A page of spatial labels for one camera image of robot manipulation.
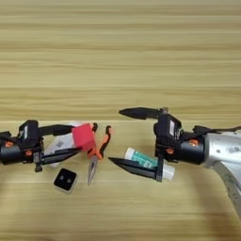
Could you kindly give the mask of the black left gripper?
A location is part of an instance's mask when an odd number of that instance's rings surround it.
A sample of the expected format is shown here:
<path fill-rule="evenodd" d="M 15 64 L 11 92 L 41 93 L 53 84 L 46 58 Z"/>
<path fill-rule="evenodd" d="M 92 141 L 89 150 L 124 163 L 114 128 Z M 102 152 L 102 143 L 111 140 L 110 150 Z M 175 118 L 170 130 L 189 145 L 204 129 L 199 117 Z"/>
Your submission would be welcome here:
<path fill-rule="evenodd" d="M 65 161 L 82 152 L 81 148 L 57 150 L 52 154 L 43 155 L 44 136 L 62 136 L 72 131 L 72 125 L 55 124 L 39 128 L 41 138 L 32 139 L 29 143 L 10 132 L 0 132 L 0 163 L 12 165 L 17 163 L 35 164 L 35 171 L 42 171 L 41 165 L 50 165 Z"/>

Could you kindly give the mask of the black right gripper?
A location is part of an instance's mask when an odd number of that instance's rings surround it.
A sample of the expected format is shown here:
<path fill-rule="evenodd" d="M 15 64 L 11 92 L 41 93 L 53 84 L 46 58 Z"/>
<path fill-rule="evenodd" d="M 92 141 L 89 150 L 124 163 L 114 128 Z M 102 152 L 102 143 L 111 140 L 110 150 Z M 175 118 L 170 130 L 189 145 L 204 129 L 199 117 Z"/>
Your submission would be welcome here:
<path fill-rule="evenodd" d="M 119 111 L 123 116 L 138 119 L 157 119 L 154 125 L 155 156 L 158 158 L 157 168 L 144 168 L 138 162 L 109 157 L 116 166 L 138 176 L 152 178 L 161 182 L 164 178 L 164 161 L 200 165 L 204 161 L 204 138 L 193 137 L 185 132 L 179 120 L 168 113 L 166 108 L 147 107 L 125 108 Z"/>

